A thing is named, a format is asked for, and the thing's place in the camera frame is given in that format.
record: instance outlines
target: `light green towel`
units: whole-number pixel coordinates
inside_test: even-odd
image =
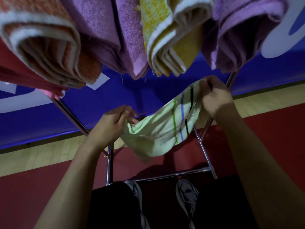
[[[126,123],[121,139],[141,158],[161,156],[187,138],[201,105],[197,81],[137,125]]]

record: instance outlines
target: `forearm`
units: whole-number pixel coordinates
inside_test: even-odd
[[[85,228],[100,151],[86,142],[76,152],[66,174],[35,228]]]
[[[222,123],[260,228],[305,228],[305,195],[240,118]]]

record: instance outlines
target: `yellow towel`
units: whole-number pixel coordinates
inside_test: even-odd
[[[185,73],[201,49],[214,0],[140,0],[144,45],[153,72]]]

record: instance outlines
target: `drying rack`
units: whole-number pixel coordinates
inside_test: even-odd
[[[238,74],[238,71],[232,72],[232,73],[229,74],[229,77],[228,77],[227,82],[226,82],[226,86],[229,89],[232,87],[237,74]],[[52,101],[85,136],[88,136],[88,134],[89,134],[88,129],[86,129],[86,127],[80,122],[80,120],[73,114],[73,112],[66,106],[66,104],[62,100],[52,99]],[[169,178],[169,177],[177,177],[177,176],[182,176],[182,175],[187,175],[187,174],[192,174],[192,173],[207,172],[207,171],[211,171],[214,179],[217,179],[214,167],[213,167],[213,165],[212,165],[212,163],[211,163],[211,161],[208,157],[208,154],[207,154],[207,152],[206,152],[206,150],[203,146],[203,139],[204,139],[209,127],[211,126],[212,122],[213,122],[213,118],[209,117],[201,135],[198,134],[198,131],[197,131],[196,127],[195,126],[193,127],[194,133],[195,133],[195,135],[198,139],[198,143],[200,144],[200,147],[201,147],[201,149],[204,153],[204,156],[207,160],[207,163],[208,163],[207,167],[203,167],[203,168],[200,168],[200,169],[181,171],[181,172],[172,173],[172,174],[168,174],[168,175],[162,175],[162,176],[158,176],[158,177],[135,179],[134,181],[137,181],[137,182],[139,182],[139,181],[152,181],[152,180],[164,179],[164,178]],[[102,151],[104,156],[108,159],[106,185],[109,185],[113,182],[113,159],[114,159],[113,149],[114,149],[114,145],[112,144],[112,145],[108,146],[108,151],[107,152],[105,150]]]

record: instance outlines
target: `sneaker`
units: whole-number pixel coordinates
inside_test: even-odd
[[[195,229],[193,217],[198,197],[198,190],[190,181],[180,179],[176,185],[176,196],[180,206],[189,218],[190,229]]]
[[[135,181],[130,180],[130,179],[126,180],[125,183],[130,187],[130,189],[134,193],[135,197],[139,200],[141,228],[142,229],[150,229],[148,221],[147,221],[145,215],[143,214],[143,210],[142,210],[142,191],[141,191],[140,186]]]

